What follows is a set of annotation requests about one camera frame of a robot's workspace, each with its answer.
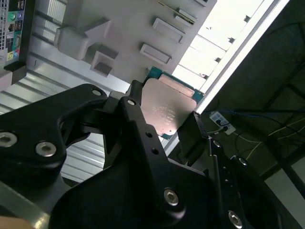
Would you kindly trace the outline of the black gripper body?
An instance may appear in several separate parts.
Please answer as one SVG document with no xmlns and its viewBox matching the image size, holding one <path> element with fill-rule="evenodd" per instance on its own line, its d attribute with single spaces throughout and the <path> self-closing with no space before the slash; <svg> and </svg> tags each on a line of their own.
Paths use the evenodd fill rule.
<svg viewBox="0 0 305 229">
<path fill-rule="evenodd" d="M 193 168 L 170 161 L 178 179 L 184 216 L 165 220 L 153 207 L 143 175 L 130 160 L 110 167 L 67 191 L 51 212 L 51 229 L 219 229 L 211 182 Z"/>
</svg>

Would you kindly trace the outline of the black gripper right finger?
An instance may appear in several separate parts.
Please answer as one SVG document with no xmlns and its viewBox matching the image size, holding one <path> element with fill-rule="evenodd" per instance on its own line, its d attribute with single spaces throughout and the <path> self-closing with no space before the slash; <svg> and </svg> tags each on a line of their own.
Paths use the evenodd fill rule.
<svg viewBox="0 0 305 229">
<path fill-rule="evenodd" d="M 221 144 L 205 131 L 192 112 L 177 131 L 187 165 L 203 159 L 207 180 L 207 220 L 212 229 L 282 229 L 284 222 L 274 198 L 250 164 L 228 158 Z"/>
</svg>

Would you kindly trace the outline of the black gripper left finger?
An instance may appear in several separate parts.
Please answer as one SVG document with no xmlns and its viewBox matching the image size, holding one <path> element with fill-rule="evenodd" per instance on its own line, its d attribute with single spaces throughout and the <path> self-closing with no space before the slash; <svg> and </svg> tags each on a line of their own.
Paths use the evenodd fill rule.
<svg viewBox="0 0 305 229">
<path fill-rule="evenodd" d="M 174 189 L 168 159 L 152 125 L 146 123 L 134 98 L 119 101 L 92 84 L 82 84 L 27 106 L 2 114 L 0 132 L 7 142 L 0 146 L 0 176 L 37 186 L 52 183 L 66 159 L 67 148 L 90 133 L 109 136 L 105 148 L 118 157 L 123 149 L 133 152 L 147 179 L 152 207 L 177 219 L 180 201 L 164 196 Z"/>
</svg>

